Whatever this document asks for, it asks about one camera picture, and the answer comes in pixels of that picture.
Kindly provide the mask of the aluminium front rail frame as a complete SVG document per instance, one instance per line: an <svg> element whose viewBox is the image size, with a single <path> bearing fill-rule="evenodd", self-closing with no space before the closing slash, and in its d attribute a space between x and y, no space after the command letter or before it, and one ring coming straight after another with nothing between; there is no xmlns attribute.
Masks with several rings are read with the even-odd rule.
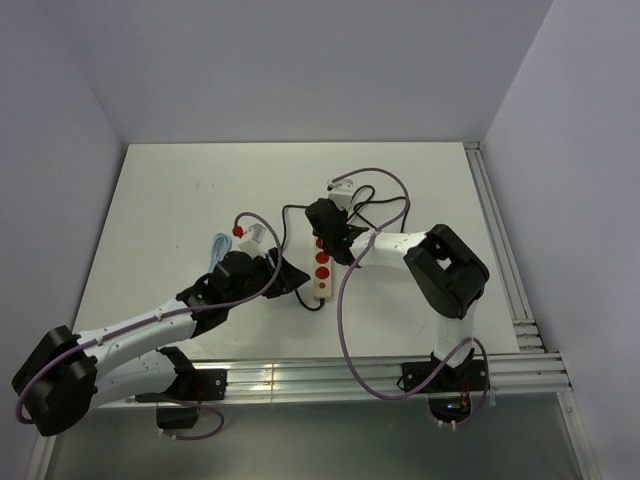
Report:
<svg viewBox="0 0 640 480"><path fill-rule="evenodd" d="M224 429L180 442L126 400L37 441L31 479L597 479L559 354L495 355L492 399L456 430L429 397L382 402L339 359L203 362L225 371Z"/></svg>

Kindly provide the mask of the aluminium rail frame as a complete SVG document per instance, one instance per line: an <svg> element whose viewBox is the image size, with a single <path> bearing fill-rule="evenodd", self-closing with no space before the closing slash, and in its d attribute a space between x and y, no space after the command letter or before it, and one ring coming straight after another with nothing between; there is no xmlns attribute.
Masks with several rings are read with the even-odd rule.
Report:
<svg viewBox="0 0 640 480"><path fill-rule="evenodd" d="M180 442L126 400L37 441L31 479L597 479L559 354L495 355L492 399L456 430L429 397L382 402L339 359L203 362L225 371L224 429Z"/></svg>
<svg viewBox="0 0 640 480"><path fill-rule="evenodd" d="M544 341L532 313L497 199L482 157L479 142L465 142L463 148L496 256L498 272L522 353L546 353Z"/></svg>

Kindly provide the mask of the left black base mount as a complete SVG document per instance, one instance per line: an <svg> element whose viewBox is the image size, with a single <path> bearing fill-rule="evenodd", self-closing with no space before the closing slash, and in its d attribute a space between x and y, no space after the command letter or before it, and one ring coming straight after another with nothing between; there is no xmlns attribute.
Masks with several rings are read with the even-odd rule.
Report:
<svg viewBox="0 0 640 480"><path fill-rule="evenodd" d="M162 435L175 441L199 441L223 430L226 418L214 402L224 399L226 387L226 370L195 370L190 374L179 374L165 392L139 394L134 399L136 403L156 405L156 425ZM205 417L217 418L214 429L188 434Z"/></svg>

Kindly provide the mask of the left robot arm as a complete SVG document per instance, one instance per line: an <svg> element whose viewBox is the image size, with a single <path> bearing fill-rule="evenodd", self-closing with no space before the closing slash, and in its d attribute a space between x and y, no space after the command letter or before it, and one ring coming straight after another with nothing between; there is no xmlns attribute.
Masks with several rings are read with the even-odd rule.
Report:
<svg viewBox="0 0 640 480"><path fill-rule="evenodd" d="M80 333L65 325L51 329L11 381L16 418L50 437L90 409L127 396L183 399L193 391L196 373L178 342L222 325L236 306L290 294L310 279L275 248L256 257L232 251L149 313Z"/></svg>

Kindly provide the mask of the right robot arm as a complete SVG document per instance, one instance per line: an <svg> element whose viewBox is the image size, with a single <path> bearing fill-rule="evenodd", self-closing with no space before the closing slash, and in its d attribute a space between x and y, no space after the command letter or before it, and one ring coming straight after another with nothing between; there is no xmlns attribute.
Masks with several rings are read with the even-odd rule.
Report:
<svg viewBox="0 0 640 480"><path fill-rule="evenodd" d="M490 273L479 257L447 225L426 232L388 233L348 223L348 214L330 199L318 199L305 209L314 236L323 251L347 268L337 294L337 326L341 351L356 382L368 394L388 401L408 399L432 382L446 390L468 378L475 349L487 371L488 355L473 336L475 310ZM347 282L358 267L385 267L408 272L438 318L431 373L413 389L389 395L375 390L357 371L344 332L344 296Z"/></svg>

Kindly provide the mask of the beige red power strip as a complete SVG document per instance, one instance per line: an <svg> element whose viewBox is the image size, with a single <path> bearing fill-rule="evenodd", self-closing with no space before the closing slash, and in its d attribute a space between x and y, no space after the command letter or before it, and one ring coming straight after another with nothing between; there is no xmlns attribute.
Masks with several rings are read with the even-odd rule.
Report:
<svg viewBox="0 0 640 480"><path fill-rule="evenodd" d="M324 251L319 237L313 240L312 282L316 300L328 301L333 296L333 259Z"/></svg>

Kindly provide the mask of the aluminium right rail frame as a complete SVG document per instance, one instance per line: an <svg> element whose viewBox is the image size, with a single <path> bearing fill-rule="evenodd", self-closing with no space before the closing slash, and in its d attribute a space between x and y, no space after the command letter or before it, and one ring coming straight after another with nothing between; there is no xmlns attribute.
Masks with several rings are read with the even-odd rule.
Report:
<svg viewBox="0 0 640 480"><path fill-rule="evenodd" d="M532 313L497 199L482 157L479 142L465 142L463 148L496 256L498 272L522 353L546 353L544 341Z"/></svg>

